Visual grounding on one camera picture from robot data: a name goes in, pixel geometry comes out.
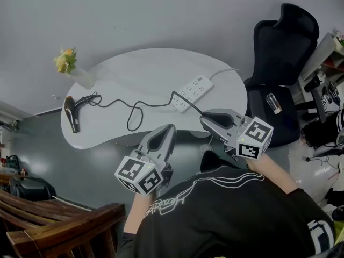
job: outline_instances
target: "power strip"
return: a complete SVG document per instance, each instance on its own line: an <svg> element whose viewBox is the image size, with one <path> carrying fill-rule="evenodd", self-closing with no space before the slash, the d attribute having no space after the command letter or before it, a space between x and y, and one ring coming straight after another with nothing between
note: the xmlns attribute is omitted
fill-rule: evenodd
<svg viewBox="0 0 344 258"><path fill-rule="evenodd" d="M201 97L209 92L214 87L214 84L204 75L197 76L193 81L188 83L178 93L185 97L192 104L195 104ZM177 97L173 97L172 105L174 109L180 113L184 113L191 105Z"/></svg>

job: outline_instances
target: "white wall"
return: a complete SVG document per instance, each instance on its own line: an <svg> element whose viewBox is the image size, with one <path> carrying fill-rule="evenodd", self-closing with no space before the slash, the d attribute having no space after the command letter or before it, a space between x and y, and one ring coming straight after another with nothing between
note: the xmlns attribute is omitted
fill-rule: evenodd
<svg viewBox="0 0 344 258"><path fill-rule="evenodd" d="M344 31L344 0L0 0L0 100L32 114L60 107L72 85L53 66L60 47L76 46L85 69L135 49L188 49L250 77L253 28L283 2L311 12L321 38Z"/></svg>

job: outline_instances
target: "chair backrest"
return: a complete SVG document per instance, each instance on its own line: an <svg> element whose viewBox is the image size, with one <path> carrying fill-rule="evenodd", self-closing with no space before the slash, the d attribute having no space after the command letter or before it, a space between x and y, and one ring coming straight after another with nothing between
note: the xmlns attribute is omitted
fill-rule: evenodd
<svg viewBox="0 0 344 258"><path fill-rule="evenodd" d="M0 191L0 256L114 257L114 225L124 216L122 204L86 211L58 200L31 202Z"/></svg>
<svg viewBox="0 0 344 258"><path fill-rule="evenodd" d="M253 85L293 85L317 46L319 26L304 9L284 3L279 21L264 20L254 28Z"/></svg>

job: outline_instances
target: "glass vase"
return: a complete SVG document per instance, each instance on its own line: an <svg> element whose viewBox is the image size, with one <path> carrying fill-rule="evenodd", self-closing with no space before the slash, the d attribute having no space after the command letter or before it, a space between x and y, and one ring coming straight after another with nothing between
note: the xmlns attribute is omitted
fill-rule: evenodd
<svg viewBox="0 0 344 258"><path fill-rule="evenodd" d="M87 90L91 89L96 82L96 78L94 75L91 75L89 72L79 67L76 67L74 70L72 70L70 72L70 76L77 84Z"/></svg>

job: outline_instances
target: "black hair dryer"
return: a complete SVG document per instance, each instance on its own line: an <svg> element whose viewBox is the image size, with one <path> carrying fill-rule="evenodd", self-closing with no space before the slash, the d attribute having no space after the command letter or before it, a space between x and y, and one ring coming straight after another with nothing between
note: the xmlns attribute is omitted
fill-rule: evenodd
<svg viewBox="0 0 344 258"><path fill-rule="evenodd" d="M66 99L64 100L64 111L69 120L71 130L73 131L73 133L77 133L80 131L80 127L79 127L80 107L96 97L100 97L100 95L91 95L87 97L82 97L77 102L75 102L74 99L70 96L66 97Z"/></svg>

